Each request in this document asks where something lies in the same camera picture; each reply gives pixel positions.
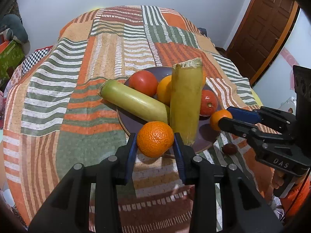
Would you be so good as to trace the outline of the yellow-green sugarcane piece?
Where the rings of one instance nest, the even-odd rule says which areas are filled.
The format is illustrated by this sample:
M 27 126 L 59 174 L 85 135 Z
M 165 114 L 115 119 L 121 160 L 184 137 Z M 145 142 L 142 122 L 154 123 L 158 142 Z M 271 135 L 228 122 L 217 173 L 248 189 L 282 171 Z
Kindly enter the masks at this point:
M 99 95 L 104 100 L 147 122 L 169 123 L 170 109 L 167 105 L 121 82 L 107 80 L 101 85 Z

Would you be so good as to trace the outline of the red tomato on plate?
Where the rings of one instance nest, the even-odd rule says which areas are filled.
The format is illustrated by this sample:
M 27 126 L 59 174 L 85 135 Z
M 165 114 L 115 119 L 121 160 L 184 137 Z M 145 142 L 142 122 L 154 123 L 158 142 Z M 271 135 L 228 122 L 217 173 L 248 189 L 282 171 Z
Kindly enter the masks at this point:
M 153 97 L 156 94 L 158 81 L 155 75 L 153 75 L 151 72 L 147 70 L 141 70 L 134 73 L 129 78 L 129 87 L 145 95 Z

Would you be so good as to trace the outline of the large orange with sticker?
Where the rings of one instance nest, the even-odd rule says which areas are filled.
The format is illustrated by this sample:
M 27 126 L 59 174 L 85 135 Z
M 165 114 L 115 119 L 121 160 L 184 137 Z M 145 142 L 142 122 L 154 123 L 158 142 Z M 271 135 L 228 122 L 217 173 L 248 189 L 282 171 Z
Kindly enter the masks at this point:
M 172 75 L 166 76 L 158 83 L 158 87 L 156 89 L 156 97 L 158 101 L 166 104 L 167 106 L 170 105 L 171 100 L 171 81 Z

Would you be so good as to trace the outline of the red tomato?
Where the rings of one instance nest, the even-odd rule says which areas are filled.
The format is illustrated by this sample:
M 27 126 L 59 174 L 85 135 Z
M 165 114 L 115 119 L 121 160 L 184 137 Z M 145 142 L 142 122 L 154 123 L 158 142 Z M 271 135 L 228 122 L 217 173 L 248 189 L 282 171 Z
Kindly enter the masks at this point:
M 203 90 L 201 94 L 200 115 L 210 116 L 218 108 L 218 100 L 211 90 Z
M 134 73 L 129 78 L 129 87 L 145 95 L 153 97 L 156 94 L 158 81 L 155 75 L 153 75 L 151 72 L 147 70 L 141 70 Z

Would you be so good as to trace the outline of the small dark red fruit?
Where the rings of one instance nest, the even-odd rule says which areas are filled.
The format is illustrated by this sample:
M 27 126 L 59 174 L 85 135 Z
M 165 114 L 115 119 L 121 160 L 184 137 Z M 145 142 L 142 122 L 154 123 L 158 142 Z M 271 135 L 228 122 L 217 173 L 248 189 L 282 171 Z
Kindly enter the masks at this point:
M 222 146 L 222 152 L 225 155 L 234 155 L 238 152 L 238 148 L 235 144 L 229 143 Z

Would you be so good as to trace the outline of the orange on plate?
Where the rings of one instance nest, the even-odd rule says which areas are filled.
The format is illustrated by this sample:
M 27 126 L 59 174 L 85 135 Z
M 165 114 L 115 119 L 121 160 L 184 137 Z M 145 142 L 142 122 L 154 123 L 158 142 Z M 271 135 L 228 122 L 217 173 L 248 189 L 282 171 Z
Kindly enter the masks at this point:
M 206 71 L 202 70 L 202 87 L 204 87 L 206 84 L 206 77 L 207 77 Z

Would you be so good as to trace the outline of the yellow sugarcane piece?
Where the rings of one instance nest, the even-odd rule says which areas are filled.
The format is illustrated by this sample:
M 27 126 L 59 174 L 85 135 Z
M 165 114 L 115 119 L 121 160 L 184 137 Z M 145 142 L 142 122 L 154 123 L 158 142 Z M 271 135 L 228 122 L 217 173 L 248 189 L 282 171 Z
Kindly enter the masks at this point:
M 201 104 L 203 69 L 197 57 L 177 63 L 172 69 L 170 127 L 179 133 L 183 143 L 195 143 Z

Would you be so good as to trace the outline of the small tangerine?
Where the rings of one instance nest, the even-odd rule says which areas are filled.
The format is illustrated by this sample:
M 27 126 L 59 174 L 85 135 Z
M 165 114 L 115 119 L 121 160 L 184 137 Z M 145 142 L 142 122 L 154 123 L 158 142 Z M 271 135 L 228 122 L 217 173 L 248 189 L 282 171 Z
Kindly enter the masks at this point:
M 136 142 L 145 156 L 159 158 L 173 145 L 174 133 L 166 123 L 148 122 L 139 130 Z
M 218 126 L 219 120 L 221 120 L 223 117 L 233 119 L 232 114 L 228 110 L 219 110 L 214 112 L 210 116 L 210 126 L 213 130 L 221 131 L 221 129 Z

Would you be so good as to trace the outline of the blue bag by bed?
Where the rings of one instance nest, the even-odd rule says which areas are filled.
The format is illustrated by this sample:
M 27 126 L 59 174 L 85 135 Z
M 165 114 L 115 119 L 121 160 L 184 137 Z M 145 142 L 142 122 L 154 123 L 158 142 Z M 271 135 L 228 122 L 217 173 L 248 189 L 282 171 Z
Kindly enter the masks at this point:
M 198 28 L 201 35 L 207 36 L 207 30 L 205 28 Z

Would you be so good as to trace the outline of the striped patchwork bedspread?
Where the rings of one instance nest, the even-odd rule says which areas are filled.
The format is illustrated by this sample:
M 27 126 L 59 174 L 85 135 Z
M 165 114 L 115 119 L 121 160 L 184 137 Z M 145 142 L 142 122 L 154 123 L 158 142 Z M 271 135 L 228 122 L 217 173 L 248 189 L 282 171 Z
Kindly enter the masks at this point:
M 13 86 L 7 97 L 3 153 L 8 186 L 28 226 L 62 177 L 78 162 L 99 163 L 126 144 L 117 112 L 98 95 L 107 79 L 121 83 L 146 68 L 167 68 L 200 57 L 206 85 L 220 107 L 259 108 L 249 81 L 211 40 L 178 12 L 156 6 L 93 10 L 70 21 L 47 57 Z M 224 155 L 233 143 L 238 153 Z M 255 161 L 245 139 L 220 133 L 199 155 L 211 163 L 236 164 L 270 200 L 273 170 Z M 137 154 L 132 180 L 118 188 L 123 232 L 187 232 L 190 187 L 176 162 Z

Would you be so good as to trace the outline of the white box with stickers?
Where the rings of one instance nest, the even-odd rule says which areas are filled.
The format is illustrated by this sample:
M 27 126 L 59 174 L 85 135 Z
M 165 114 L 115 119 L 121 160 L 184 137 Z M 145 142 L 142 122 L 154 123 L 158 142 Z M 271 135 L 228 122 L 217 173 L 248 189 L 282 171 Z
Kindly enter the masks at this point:
M 281 104 L 279 110 L 296 115 L 296 105 L 297 105 L 297 100 L 295 97 L 292 96 Z

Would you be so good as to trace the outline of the green box of clutter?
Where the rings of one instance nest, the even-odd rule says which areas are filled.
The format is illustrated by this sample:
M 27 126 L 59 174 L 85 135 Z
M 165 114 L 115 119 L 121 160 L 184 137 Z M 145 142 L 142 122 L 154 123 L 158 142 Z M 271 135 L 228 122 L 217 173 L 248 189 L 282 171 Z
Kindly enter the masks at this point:
M 8 72 L 13 72 L 24 59 L 22 46 L 15 40 L 1 44 L 1 83 L 12 76 Z

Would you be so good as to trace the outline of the brown wooden door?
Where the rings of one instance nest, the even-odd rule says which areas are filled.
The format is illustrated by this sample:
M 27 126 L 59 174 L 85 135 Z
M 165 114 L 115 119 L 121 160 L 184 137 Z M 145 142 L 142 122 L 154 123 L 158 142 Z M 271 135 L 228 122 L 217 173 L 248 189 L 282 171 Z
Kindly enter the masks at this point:
M 279 54 L 299 10 L 295 0 L 250 0 L 226 54 L 251 85 Z

